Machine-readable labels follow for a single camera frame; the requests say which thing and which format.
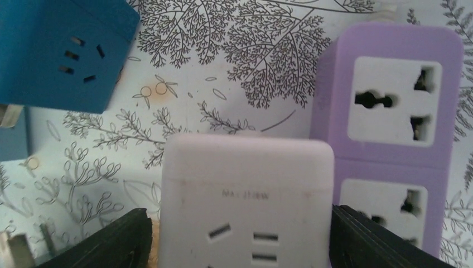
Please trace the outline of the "dark blue cube socket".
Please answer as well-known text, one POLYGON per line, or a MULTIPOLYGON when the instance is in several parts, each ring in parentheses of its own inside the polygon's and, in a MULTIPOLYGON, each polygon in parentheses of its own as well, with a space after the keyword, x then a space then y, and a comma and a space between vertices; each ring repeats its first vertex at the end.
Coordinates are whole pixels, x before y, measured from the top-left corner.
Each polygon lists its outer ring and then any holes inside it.
POLYGON ((139 21, 126 1, 2 1, 1 103, 103 113, 139 21))

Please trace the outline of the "white cube socket adapter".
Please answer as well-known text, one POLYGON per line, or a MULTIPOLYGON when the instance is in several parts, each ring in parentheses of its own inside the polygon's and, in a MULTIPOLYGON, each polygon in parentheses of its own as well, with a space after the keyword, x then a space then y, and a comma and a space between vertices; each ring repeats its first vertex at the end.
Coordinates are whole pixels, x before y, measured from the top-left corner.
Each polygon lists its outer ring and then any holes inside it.
POLYGON ((165 146, 159 267, 329 267, 323 141, 181 133, 165 146))

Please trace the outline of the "purple power strip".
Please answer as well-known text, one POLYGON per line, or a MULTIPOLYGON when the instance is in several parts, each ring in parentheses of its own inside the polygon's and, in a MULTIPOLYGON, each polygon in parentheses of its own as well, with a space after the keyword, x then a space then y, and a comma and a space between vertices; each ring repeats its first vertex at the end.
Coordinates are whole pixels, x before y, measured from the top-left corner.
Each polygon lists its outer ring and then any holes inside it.
POLYGON ((438 256, 464 46, 445 26, 364 22, 317 62, 310 137, 335 154, 333 203, 438 256))

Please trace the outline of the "floral patterned table mat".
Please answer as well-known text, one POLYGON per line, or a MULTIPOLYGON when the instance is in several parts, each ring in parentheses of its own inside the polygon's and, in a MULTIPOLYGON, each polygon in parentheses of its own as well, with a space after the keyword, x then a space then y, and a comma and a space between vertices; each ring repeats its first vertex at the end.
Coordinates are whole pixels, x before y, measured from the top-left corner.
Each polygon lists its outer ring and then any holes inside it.
MULTIPOLYGON (((447 192, 459 165, 472 164, 471 1, 126 2, 139 26, 103 113, 1 103, 2 128, 28 109, 31 143, 28 158, 1 161, 1 231, 25 234, 35 259, 48 253, 42 223, 58 256, 145 208, 147 265, 159 267, 167 140, 181 133, 315 140, 318 59, 357 23, 445 26, 461 37, 447 192)), ((463 192, 446 194, 434 257, 472 266, 472 199, 463 192)))

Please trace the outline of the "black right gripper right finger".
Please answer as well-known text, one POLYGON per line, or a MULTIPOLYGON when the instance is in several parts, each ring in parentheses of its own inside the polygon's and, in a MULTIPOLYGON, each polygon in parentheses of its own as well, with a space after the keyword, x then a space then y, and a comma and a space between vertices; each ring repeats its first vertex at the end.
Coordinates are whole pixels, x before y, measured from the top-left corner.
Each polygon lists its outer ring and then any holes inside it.
POLYGON ((450 268, 348 205, 333 205, 329 244, 337 268, 450 268))

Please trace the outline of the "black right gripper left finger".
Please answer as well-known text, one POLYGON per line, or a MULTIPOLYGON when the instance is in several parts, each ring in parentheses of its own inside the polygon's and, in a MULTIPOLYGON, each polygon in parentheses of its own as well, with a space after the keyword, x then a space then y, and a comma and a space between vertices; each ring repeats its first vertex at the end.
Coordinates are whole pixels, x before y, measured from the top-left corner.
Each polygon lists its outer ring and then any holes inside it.
POLYGON ((146 267, 151 243, 152 220, 135 208, 38 267, 146 267))

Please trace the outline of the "light blue small plug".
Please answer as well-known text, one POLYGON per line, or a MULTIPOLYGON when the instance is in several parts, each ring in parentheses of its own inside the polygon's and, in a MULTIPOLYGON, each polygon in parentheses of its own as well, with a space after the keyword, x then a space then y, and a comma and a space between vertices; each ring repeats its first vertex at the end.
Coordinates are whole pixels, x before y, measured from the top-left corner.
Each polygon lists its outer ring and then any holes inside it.
POLYGON ((31 155, 28 116, 28 109, 23 109, 14 127, 1 127, 1 161, 22 160, 31 155))

